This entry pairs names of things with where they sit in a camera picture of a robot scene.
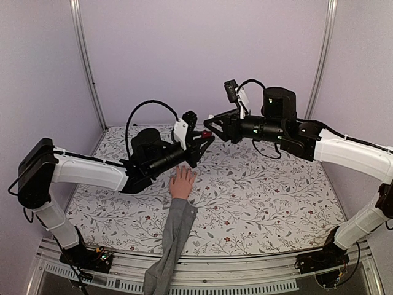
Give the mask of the red nail polish bottle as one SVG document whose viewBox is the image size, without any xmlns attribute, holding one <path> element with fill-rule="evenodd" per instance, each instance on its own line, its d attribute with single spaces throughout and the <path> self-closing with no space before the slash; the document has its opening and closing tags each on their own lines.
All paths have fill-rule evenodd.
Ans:
<svg viewBox="0 0 393 295">
<path fill-rule="evenodd" d="M 212 137 L 212 132 L 204 130 L 202 131 L 202 138 L 210 138 Z"/>
</svg>

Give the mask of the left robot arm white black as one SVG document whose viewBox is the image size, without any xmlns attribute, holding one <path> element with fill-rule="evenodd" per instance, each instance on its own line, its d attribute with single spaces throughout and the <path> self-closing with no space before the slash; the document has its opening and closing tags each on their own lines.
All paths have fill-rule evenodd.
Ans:
<svg viewBox="0 0 393 295">
<path fill-rule="evenodd" d="M 14 194 L 58 240 L 77 266 L 91 262 L 91 253 L 77 227 L 65 217 L 50 196 L 52 183 L 77 183 L 105 187 L 123 194 L 137 194 L 152 185 L 162 173 L 186 162 L 195 168 L 214 141 L 210 132 L 181 132 L 173 143 L 163 141 L 154 128 L 140 131 L 128 141 L 132 155 L 118 163 L 61 150 L 50 138 L 41 139 L 18 167 Z"/>
</svg>

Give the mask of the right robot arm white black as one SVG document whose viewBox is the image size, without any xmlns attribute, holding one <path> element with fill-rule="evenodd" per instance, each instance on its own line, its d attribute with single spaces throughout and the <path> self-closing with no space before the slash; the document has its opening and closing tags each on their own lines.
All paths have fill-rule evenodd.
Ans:
<svg viewBox="0 0 393 295">
<path fill-rule="evenodd" d="M 381 181 L 368 205 L 331 230 L 325 249 L 317 255 L 320 266 L 330 268 L 340 260 L 341 252 L 392 219 L 392 148 L 342 135 L 316 120 L 299 119 L 296 95 L 286 88 L 263 90 L 261 116 L 250 114 L 242 87 L 226 85 L 225 91 L 236 109 L 204 121 L 221 140 L 233 144 L 244 138 L 273 142 L 300 159 L 337 164 Z"/>
</svg>

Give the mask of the person's hand on table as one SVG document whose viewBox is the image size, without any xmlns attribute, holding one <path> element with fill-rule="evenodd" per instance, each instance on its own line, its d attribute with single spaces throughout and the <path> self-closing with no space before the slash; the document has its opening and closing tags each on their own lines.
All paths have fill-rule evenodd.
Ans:
<svg viewBox="0 0 393 295">
<path fill-rule="evenodd" d="M 169 193 L 173 199 L 187 200 L 191 194 L 197 173 L 189 167 L 176 167 L 176 174 L 170 179 Z"/>
</svg>

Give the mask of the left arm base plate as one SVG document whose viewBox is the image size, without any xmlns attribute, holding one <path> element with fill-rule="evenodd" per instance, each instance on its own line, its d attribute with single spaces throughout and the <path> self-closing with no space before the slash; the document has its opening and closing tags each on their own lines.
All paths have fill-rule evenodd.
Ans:
<svg viewBox="0 0 393 295">
<path fill-rule="evenodd" d="M 113 252 L 99 247 L 95 250 L 89 250 L 84 246 L 75 246 L 70 249 L 60 248 L 60 261 L 77 267 L 82 270 L 91 270 L 100 273 L 109 273 L 112 262 Z"/>
</svg>

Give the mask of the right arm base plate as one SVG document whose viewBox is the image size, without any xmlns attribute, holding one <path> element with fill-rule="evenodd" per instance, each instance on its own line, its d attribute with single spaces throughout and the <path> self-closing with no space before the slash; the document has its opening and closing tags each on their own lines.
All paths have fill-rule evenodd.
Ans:
<svg viewBox="0 0 393 295">
<path fill-rule="evenodd" d="M 330 289 L 339 285 L 347 272 L 348 262 L 345 251 L 320 249 L 296 256 L 294 268 L 301 274 L 314 273 L 318 285 Z"/>
</svg>

